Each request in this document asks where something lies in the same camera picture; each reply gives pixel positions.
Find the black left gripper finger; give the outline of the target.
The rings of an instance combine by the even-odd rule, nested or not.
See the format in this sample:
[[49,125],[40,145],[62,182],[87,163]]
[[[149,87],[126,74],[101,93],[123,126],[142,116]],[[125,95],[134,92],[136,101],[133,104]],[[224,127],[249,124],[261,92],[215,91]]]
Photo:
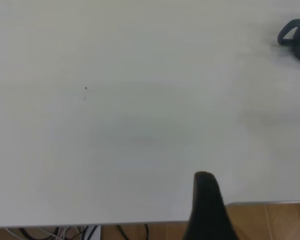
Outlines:
[[200,171],[194,175],[192,210],[185,240],[237,240],[215,176]]

